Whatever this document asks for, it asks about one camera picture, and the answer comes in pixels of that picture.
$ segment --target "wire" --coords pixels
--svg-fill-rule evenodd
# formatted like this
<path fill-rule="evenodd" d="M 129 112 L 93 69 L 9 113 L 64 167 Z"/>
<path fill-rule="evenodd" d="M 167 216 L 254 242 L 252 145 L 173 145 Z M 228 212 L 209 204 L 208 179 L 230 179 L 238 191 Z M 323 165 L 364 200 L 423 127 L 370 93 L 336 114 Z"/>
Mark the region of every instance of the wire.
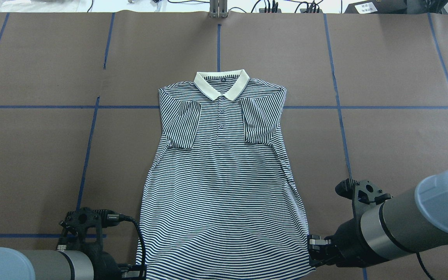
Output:
<path fill-rule="evenodd" d="M 260 2 L 260 1 L 262 1 L 262 0 L 258 0 L 257 2 L 255 2 L 255 5 L 254 5 L 254 7 L 252 8 L 252 11 L 251 11 L 251 12 L 254 12 L 255 7 L 257 6 L 258 2 Z"/>
<path fill-rule="evenodd" d="M 139 224 L 132 217 L 128 217 L 127 221 L 132 222 L 136 227 L 137 236 L 139 237 L 139 243 L 141 243 L 141 267 L 144 269 L 146 265 L 146 247 L 144 246 L 143 236 L 141 234 L 141 230 L 139 229 Z"/>
<path fill-rule="evenodd" d="M 297 13 L 297 11 L 298 11 L 298 8 L 300 7 L 300 5 L 302 5 L 302 4 L 307 4 L 307 9 L 309 9 L 309 3 L 307 3 L 307 2 L 300 2 L 300 4 L 297 6 L 297 8 L 295 9 L 295 11 L 293 12 L 294 14 L 296 14 Z"/>
<path fill-rule="evenodd" d="M 246 11 L 245 11 L 244 9 L 240 8 L 240 7 L 232 7 L 232 8 L 229 9 L 229 10 L 231 11 L 232 9 L 240 9 L 240 10 L 242 10 L 242 11 L 244 11 L 244 12 L 246 13 Z"/>
<path fill-rule="evenodd" d="M 91 0 L 91 7 L 89 7 L 89 9 L 87 9 L 87 12 L 91 11 L 91 8 L 93 7 L 94 3 L 95 3 L 95 0 Z"/>
<path fill-rule="evenodd" d="M 418 257 L 419 265 L 421 266 L 421 268 L 425 272 L 426 276 L 428 276 L 428 278 L 430 278 L 430 280 L 435 280 L 435 278 L 433 278 L 433 276 L 425 268 L 425 264 L 423 264 L 423 260 L 421 259 L 421 255 L 419 253 L 416 253 L 416 257 Z"/>
<path fill-rule="evenodd" d="M 308 12 L 309 14 L 314 14 L 316 12 L 316 7 L 319 7 L 316 2 L 313 0 L 311 5 L 308 7 L 308 9 L 306 10 L 306 12 Z"/>
<path fill-rule="evenodd" d="M 210 2 L 207 2 L 207 1 L 200 1 L 200 0 L 187 0 L 187 1 L 180 1 L 180 2 L 174 2 L 174 1 L 171 1 L 171 0 L 167 0 L 167 2 L 174 3 L 174 4 L 187 3 L 187 2 L 210 3 Z"/>

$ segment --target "sticker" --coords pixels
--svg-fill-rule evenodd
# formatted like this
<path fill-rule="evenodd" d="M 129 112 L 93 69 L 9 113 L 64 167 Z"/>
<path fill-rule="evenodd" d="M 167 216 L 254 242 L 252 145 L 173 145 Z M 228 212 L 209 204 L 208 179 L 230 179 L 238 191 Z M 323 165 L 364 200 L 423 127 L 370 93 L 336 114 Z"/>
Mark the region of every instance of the sticker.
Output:
<path fill-rule="evenodd" d="M 373 4 L 373 2 L 355 5 L 354 7 L 357 9 L 359 14 L 368 14 L 370 12 L 378 11 L 375 7 L 375 4 Z"/>

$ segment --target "shirt sleeve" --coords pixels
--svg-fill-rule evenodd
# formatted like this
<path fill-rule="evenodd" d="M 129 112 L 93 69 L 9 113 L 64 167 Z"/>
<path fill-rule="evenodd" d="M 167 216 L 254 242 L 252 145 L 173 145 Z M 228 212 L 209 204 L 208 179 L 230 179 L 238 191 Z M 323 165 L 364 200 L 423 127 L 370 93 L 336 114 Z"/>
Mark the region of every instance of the shirt sleeve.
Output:
<path fill-rule="evenodd" d="M 197 101 L 181 101 L 159 90 L 162 135 L 169 147 L 192 149 L 200 120 L 201 105 Z"/>
<path fill-rule="evenodd" d="M 242 98 L 244 138 L 246 143 L 270 144 L 274 133 L 280 129 L 281 113 L 286 88 L 262 98 Z"/>

